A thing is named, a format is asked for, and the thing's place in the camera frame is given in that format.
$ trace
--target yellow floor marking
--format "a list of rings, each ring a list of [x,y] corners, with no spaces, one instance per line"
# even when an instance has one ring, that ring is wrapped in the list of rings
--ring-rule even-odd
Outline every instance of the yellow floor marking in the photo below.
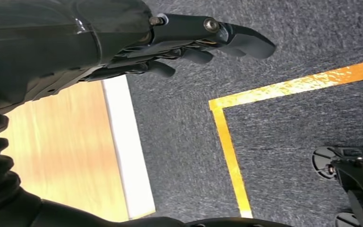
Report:
[[[242,217],[252,218],[252,211],[223,109],[360,80],[363,80],[363,63],[276,83],[209,101],[209,107],[214,115],[219,139],[222,144],[226,164],[229,169],[234,193]]]

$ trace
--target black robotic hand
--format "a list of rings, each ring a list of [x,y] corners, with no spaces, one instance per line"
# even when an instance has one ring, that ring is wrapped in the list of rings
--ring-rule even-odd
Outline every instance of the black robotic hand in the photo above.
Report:
[[[125,73],[169,77],[174,69],[157,60],[207,63],[214,49],[266,58],[275,45],[249,28],[211,17],[153,17],[141,0],[0,0],[0,132],[8,125],[3,114],[24,102]],[[0,153],[7,146],[0,138]],[[247,218],[111,223],[27,193],[10,171],[13,165],[0,154],[0,227],[284,227]]]
[[[160,14],[149,20],[152,29],[137,44],[124,48],[105,67],[80,81],[95,81],[126,73],[156,73],[171,77],[172,67],[158,59],[187,59],[205,64],[218,49],[232,56],[264,59],[276,46],[260,33],[238,25],[218,22],[211,17]]]

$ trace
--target bolt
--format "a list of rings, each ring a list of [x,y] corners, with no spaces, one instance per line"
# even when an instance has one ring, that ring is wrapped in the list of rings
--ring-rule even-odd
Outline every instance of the bolt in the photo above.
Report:
[[[149,24],[152,26],[163,25],[164,23],[165,23],[164,19],[160,17],[151,17],[149,19]]]
[[[220,30],[219,22],[213,18],[207,18],[204,21],[204,27],[207,31],[211,33],[217,33]]]
[[[326,168],[328,169],[328,173],[329,173],[330,175],[332,175],[332,174],[334,174],[334,173],[336,172],[335,167],[334,167],[334,166],[332,166],[331,164],[326,165]]]

